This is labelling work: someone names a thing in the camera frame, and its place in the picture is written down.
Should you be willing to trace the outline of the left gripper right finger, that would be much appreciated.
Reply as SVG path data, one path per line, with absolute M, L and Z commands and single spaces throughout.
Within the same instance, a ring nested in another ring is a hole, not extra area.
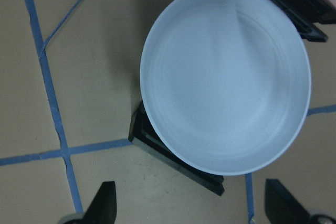
M 278 179 L 265 182 L 264 210 L 270 223 L 335 223 L 335 218 L 311 214 Z

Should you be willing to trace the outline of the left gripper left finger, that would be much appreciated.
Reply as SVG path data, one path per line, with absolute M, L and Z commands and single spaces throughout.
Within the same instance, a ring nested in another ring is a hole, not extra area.
M 103 182 L 84 215 L 64 217 L 59 223 L 115 223 L 116 185 L 114 181 Z

